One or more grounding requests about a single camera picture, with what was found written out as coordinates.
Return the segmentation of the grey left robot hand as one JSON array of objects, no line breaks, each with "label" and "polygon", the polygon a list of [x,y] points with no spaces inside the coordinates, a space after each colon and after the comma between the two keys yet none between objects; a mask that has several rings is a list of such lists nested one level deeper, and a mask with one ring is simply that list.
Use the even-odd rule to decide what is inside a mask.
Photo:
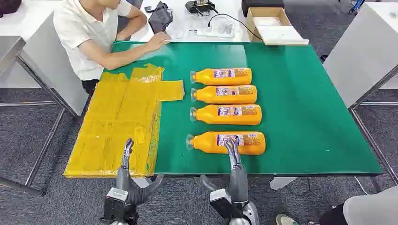
[{"label": "grey left robot hand", "polygon": [[130,154],[132,153],[132,147],[134,142],[131,138],[128,138],[122,155],[122,164],[118,168],[116,177],[116,188],[128,192],[128,204],[143,204],[151,194],[153,194],[161,185],[164,174],[160,173],[156,179],[147,187],[140,188],[132,185],[132,178],[129,171]]}]

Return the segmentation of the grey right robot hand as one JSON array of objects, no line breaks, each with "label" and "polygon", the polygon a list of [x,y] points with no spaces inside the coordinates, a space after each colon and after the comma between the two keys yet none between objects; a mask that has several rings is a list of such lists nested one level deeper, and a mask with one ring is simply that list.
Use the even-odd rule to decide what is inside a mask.
[{"label": "grey right robot hand", "polygon": [[211,183],[207,176],[201,175],[202,184],[212,191],[214,199],[209,199],[212,206],[226,206],[228,203],[248,202],[248,179],[247,172],[241,161],[235,140],[228,137],[224,140],[224,147],[230,157],[230,184],[226,190],[219,189]]}]

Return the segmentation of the person's right hand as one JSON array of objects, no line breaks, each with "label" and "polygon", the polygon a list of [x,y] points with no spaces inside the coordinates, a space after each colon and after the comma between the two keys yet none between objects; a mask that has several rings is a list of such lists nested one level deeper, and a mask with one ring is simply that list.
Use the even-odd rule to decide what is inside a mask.
[{"label": "person's right hand", "polygon": [[146,52],[153,52],[158,50],[163,45],[168,44],[171,41],[171,36],[165,32],[159,32],[153,35],[153,37],[145,44]]}]

